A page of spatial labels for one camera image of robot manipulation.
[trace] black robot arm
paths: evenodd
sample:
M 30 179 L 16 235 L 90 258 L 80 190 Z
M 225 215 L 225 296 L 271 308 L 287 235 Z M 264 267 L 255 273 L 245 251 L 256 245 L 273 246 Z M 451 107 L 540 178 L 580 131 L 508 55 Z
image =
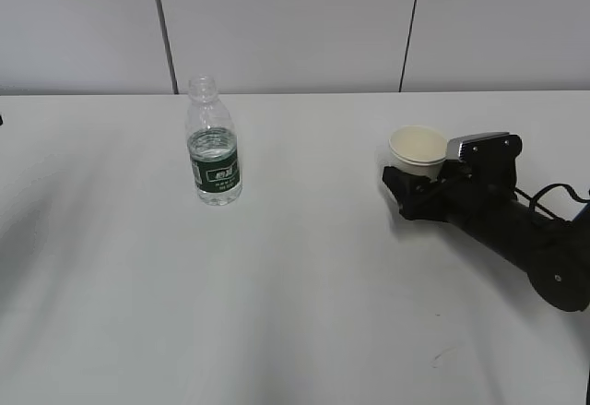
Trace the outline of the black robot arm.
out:
M 519 136 L 488 133 L 453 139 L 436 181 L 385 167 L 383 182 L 407 220 L 451 223 L 524 271 L 535 290 L 564 311 L 590 304 L 590 208 L 572 221 L 538 204 L 550 185 L 534 197 L 516 188 Z M 518 202 L 517 195 L 528 199 Z

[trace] water bottle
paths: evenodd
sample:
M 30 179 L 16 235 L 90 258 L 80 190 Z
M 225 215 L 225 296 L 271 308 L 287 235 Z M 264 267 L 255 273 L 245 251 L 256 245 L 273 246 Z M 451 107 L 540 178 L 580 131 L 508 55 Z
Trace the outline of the water bottle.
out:
M 196 193 L 208 205 L 229 204 L 242 192 L 238 140 L 230 112 L 219 100 L 212 77 L 191 79 L 188 95 L 186 145 Z

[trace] white paper cup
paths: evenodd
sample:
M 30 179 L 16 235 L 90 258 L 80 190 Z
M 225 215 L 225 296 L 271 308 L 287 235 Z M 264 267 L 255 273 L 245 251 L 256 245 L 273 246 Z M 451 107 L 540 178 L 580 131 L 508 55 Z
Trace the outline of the white paper cup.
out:
M 402 172 L 435 180 L 446 157 L 446 138 L 427 126 L 408 125 L 389 138 L 392 165 Z

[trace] white table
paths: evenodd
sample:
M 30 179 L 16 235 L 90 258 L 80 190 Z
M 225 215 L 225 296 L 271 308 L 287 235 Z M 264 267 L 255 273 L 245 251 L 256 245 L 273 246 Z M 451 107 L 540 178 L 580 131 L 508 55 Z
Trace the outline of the white table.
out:
M 377 164 L 401 125 L 509 130 L 524 190 L 585 193 L 590 92 L 224 102 L 244 187 L 211 208 L 185 97 L 0 98 L 0 403 L 584 403 L 590 313 L 392 218 Z

